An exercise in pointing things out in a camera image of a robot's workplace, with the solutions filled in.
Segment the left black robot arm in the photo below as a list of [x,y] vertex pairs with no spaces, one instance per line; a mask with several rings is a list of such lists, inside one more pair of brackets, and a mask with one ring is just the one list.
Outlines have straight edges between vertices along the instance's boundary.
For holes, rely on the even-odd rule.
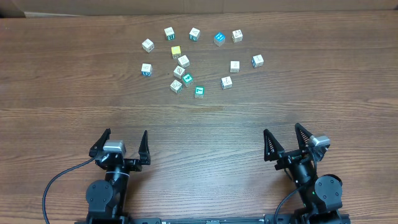
[[92,182],[86,190],[87,223],[132,223],[131,216],[124,212],[130,173],[151,164],[147,131],[142,136],[138,159],[126,158],[124,141],[111,140],[110,134],[111,130],[106,129],[89,151],[95,164],[105,170],[105,178]]

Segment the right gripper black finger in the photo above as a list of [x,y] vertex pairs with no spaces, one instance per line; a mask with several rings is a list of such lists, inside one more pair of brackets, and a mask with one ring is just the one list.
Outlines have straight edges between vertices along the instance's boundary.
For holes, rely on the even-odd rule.
[[300,149],[306,149],[313,147],[310,138],[313,134],[305,129],[300,123],[295,124],[295,133],[298,141],[298,146]]
[[285,152],[284,148],[276,140],[274,135],[268,130],[264,130],[264,160],[276,161],[280,159]]

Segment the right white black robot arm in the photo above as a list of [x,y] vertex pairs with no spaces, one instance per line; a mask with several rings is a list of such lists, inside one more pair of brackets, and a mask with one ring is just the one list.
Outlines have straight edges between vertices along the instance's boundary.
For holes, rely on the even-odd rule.
[[[275,161],[275,169],[283,170],[295,184],[295,190],[278,204],[274,214],[265,215],[271,223],[349,223],[348,215],[341,215],[343,206],[342,180],[334,175],[318,176],[318,163],[330,147],[330,139],[325,135],[316,136],[301,124],[295,124],[298,149],[285,151],[274,135],[264,130],[264,160]],[[281,215],[284,203],[293,195],[299,194],[303,208],[293,214]]]

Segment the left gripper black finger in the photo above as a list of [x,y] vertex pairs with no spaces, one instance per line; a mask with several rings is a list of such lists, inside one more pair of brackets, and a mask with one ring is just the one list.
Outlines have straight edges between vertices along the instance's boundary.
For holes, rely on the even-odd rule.
[[151,156],[149,151],[148,145],[148,132],[147,130],[144,131],[142,136],[142,140],[139,147],[139,157],[140,163],[142,165],[150,165],[151,164]]
[[97,153],[103,150],[103,146],[105,145],[106,141],[109,139],[111,134],[111,129],[105,129],[104,133],[101,137],[93,144],[93,146],[89,150],[89,156],[95,157]]

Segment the green 7 wooden block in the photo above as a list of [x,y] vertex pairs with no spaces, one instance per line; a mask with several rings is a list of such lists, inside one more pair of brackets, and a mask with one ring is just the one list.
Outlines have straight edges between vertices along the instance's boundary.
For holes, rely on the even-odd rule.
[[195,87],[195,98],[204,98],[205,95],[205,87],[196,86]]

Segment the wooden block blue T side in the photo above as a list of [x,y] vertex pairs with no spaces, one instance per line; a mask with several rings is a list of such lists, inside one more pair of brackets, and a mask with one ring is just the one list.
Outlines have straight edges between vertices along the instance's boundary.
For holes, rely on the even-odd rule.
[[221,79],[221,87],[222,89],[228,89],[231,88],[233,86],[233,82],[231,80],[231,77],[223,77]]

